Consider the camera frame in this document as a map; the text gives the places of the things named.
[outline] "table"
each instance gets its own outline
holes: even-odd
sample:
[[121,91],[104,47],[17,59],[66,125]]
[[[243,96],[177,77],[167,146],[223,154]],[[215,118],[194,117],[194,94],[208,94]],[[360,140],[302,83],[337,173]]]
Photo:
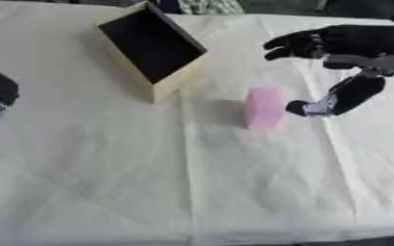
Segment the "table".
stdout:
[[113,7],[0,2],[0,245],[233,245],[394,235],[394,78],[338,118],[243,129],[252,86],[316,100],[354,71],[263,59],[269,38],[378,20],[172,16],[206,76],[148,104],[92,23]]

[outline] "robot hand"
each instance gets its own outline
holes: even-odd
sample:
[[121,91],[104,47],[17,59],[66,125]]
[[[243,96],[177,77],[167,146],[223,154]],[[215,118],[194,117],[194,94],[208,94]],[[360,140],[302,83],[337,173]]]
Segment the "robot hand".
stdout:
[[292,101],[286,106],[286,110],[300,116],[341,115],[382,92],[384,87],[385,78],[358,74],[333,86],[321,101]]
[[329,26],[276,37],[265,43],[264,49],[269,51],[265,56],[268,61],[288,57],[320,59],[326,54],[372,59],[381,54],[394,55],[394,26]]

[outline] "cardboard box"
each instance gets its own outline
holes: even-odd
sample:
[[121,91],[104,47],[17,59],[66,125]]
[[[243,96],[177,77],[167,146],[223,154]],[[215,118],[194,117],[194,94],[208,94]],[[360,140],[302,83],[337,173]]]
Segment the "cardboard box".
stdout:
[[158,102],[202,74],[208,51],[149,2],[97,25],[111,55]]

